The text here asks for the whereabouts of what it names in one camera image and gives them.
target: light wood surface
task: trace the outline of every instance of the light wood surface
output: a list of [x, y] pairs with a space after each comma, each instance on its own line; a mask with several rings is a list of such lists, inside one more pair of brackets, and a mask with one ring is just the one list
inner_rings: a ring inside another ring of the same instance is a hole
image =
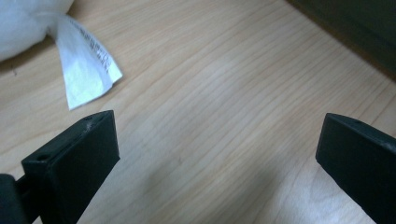
[[69, 14], [124, 78], [69, 111], [52, 40], [0, 63], [1, 173], [113, 109], [121, 160], [79, 223], [373, 223], [315, 152], [327, 112], [396, 136], [394, 77], [287, 2], [76, 0]]

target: wooden table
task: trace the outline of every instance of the wooden table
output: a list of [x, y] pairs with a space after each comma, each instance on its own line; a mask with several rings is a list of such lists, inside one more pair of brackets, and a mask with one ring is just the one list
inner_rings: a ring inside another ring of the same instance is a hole
[[328, 112], [396, 136], [394, 75], [283, 0], [77, 0], [69, 14], [124, 78], [69, 111], [52, 40], [0, 63], [2, 173], [113, 109], [121, 160], [79, 223], [373, 223], [315, 152]]

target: wood grain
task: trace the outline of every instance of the wood grain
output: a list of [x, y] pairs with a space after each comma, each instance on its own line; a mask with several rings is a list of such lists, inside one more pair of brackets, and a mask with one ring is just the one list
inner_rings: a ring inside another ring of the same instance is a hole
[[0, 63], [2, 173], [113, 109], [121, 161], [79, 223], [373, 223], [315, 152], [327, 112], [396, 136], [392, 74], [285, 1], [77, 0], [69, 14], [124, 78], [68, 111], [51, 40]]

